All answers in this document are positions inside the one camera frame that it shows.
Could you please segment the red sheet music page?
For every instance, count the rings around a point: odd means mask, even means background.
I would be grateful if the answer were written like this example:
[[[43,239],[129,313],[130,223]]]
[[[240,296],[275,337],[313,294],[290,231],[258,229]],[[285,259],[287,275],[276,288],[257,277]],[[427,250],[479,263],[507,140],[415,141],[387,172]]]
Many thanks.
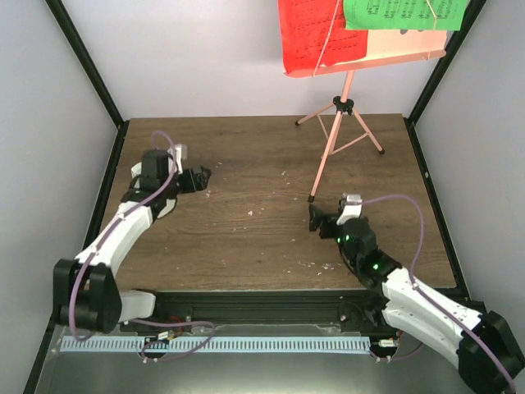
[[[364,58],[368,32],[348,30],[342,1],[279,0],[284,73],[311,76],[323,66]]]

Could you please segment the pink folding music stand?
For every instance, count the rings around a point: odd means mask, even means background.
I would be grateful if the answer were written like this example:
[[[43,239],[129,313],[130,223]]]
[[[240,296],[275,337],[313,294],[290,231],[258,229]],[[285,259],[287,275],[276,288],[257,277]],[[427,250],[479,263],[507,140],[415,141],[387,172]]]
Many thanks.
[[[364,122],[362,116],[355,109],[354,101],[349,97],[354,73],[363,69],[440,58],[445,55],[446,32],[443,30],[408,30],[404,34],[401,30],[366,31],[368,32],[366,57],[352,62],[338,63],[334,66],[323,66],[317,74],[311,76],[306,75],[304,72],[289,76],[291,78],[307,78],[337,73],[345,74],[345,82],[340,95],[335,96],[327,105],[318,109],[316,112],[300,118],[295,123],[297,126],[300,126],[306,121],[316,118],[326,137],[326,146],[308,196],[310,203],[315,200],[317,189],[329,156],[339,153],[366,138],[370,139],[378,153],[383,154],[385,152],[371,129]],[[336,141],[340,133],[341,122],[344,115],[354,117],[362,127],[363,133],[356,139],[337,148]]]

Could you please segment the green sheet music page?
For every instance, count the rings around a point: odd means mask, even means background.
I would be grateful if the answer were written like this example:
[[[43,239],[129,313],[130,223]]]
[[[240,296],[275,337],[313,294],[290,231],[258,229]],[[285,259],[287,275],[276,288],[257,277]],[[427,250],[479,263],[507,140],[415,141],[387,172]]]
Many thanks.
[[[376,0],[343,1],[347,30],[460,29],[468,1]]]

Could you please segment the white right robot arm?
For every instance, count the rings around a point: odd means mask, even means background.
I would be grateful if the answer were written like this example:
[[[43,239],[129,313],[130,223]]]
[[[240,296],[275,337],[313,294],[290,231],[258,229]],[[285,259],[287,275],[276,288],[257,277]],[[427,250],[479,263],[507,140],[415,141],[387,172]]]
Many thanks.
[[[337,213],[308,207],[309,229],[333,240],[349,271],[378,301],[364,310],[365,323],[381,331],[391,326],[447,359],[476,393],[515,393],[524,354],[503,316],[480,312],[450,299],[417,279],[377,244],[359,205]]]

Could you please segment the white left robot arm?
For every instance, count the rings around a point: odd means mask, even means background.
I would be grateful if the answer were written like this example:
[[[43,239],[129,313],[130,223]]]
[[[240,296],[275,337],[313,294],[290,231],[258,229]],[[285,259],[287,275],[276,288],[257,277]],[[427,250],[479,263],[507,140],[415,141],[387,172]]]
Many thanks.
[[[53,269],[54,323],[101,333],[136,319],[151,332],[167,324],[168,312],[151,291],[120,291],[116,274],[135,242],[176,208],[180,195],[207,189],[211,170],[184,168],[186,156],[182,144],[150,149],[131,168],[129,188],[110,222],[89,246]]]

